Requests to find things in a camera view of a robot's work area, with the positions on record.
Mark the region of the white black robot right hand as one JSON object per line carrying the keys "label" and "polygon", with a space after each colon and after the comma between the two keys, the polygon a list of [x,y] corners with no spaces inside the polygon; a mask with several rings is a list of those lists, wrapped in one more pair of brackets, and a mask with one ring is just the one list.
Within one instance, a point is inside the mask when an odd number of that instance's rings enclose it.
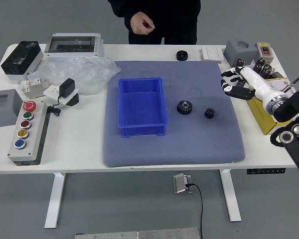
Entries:
{"label": "white black robot right hand", "polygon": [[238,85],[229,85],[225,80],[221,80],[223,91],[231,97],[243,100],[250,100],[252,97],[256,97],[263,102],[263,106],[267,111],[273,108],[273,104],[276,102],[288,99],[284,92],[274,89],[263,77],[249,67],[235,67],[221,74],[222,77],[232,77],[234,75],[241,75],[249,87],[251,87],[251,90]]}

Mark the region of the person's right hand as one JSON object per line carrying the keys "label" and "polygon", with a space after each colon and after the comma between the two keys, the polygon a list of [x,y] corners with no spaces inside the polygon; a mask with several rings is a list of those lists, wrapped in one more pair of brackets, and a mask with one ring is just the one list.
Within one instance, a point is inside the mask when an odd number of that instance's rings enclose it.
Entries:
{"label": "person's right hand", "polygon": [[133,33],[139,35],[148,35],[155,29],[153,21],[141,11],[133,15],[130,25]]}

